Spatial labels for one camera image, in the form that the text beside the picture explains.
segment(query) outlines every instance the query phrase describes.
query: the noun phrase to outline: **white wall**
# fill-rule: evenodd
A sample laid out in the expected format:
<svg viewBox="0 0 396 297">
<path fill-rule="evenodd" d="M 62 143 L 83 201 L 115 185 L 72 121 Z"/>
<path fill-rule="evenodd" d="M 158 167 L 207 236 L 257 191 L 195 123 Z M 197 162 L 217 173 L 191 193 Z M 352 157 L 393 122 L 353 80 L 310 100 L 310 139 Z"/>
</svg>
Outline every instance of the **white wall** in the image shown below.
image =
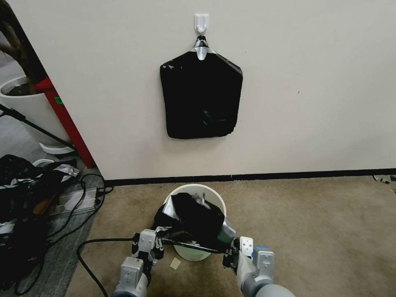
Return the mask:
<svg viewBox="0 0 396 297">
<path fill-rule="evenodd" d="M 10 0 L 106 179 L 396 167 L 394 0 Z M 243 70 L 237 126 L 168 138 L 159 66 Z"/>
</svg>

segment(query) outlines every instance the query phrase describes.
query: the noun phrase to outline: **wall hook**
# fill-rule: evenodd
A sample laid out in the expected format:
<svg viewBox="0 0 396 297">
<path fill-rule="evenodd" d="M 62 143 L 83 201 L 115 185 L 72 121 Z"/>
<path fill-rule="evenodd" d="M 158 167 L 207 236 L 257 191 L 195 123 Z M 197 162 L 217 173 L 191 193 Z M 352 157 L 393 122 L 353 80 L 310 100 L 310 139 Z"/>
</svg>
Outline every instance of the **wall hook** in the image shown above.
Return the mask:
<svg viewBox="0 0 396 297">
<path fill-rule="evenodd" d="M 209 14 L 195 14 L 195 31 L 203 35 L 209 26 Z"/>
</svg>

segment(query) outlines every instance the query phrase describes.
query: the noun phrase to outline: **trash bag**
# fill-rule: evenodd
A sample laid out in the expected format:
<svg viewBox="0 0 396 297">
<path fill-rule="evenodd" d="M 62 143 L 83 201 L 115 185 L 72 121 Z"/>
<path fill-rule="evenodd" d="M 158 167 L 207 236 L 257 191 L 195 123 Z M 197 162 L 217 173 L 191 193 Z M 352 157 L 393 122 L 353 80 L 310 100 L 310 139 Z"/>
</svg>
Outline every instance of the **trash bag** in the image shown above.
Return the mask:
<svg viewBox="0 0 396 297">
<path fill-rule="evenodd" d="M 169 196 L 151 227 L 161 238 L 224 251 L 235 236 L 229 221 L 214 204 L 188 193 Z"/>
<path fill-rule="evenodd" d="M 160 66 L 169 137 L 230 134 L 238 119 L 242 70 L 214 52 L 205 36 L 191 51 Z"/>
</svg>

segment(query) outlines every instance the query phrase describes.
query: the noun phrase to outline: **small paper scrap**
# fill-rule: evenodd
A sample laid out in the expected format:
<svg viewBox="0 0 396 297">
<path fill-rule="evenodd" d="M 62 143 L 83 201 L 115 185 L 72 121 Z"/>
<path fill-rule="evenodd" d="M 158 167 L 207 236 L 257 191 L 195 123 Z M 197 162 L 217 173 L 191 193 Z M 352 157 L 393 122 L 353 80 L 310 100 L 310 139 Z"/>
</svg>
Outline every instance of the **small paper scrap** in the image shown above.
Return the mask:
<svg viewBox="0 0 396 297">
<path fill-rule="evenodd" d="M 181 263 L 181 262 L 179 261 L 179 259 L 173 258 L 173 261 L 172 261 L 172 263 L 170 264 L 170 266 L 171 266 L 174 270 L 176 270 L 176 269 L 179 267 L 180 263 Z"/>
</svg>

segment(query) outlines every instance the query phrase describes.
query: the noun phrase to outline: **robotic hand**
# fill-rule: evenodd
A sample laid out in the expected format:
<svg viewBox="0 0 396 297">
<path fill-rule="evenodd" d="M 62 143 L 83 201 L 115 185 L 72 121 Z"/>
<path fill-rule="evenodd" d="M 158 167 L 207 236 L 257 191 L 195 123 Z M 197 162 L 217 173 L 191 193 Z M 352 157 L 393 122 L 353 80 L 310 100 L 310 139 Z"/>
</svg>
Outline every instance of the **robotic hand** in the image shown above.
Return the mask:
<svg viewBox="0 0 396 297">
<path fill-rule="evenodd" d="M 189 247 L 208 251 L 198 245 Z M 163 254 L 162 240 L 154 230 L 145 229 L 135 234 L 132 256 L 121 265 L 120 280 L 111 296 L 145 297 L 151 268 Z M 244 236 L 234 238 L 223 257 L 223 266 L 234 270 L 238 287 L 245 297 L 295 297 L 285 287 L 273 283 L 273 263 L 273 252 L 266 247 L 254 246 L 253 239 Z"/>
</svg>

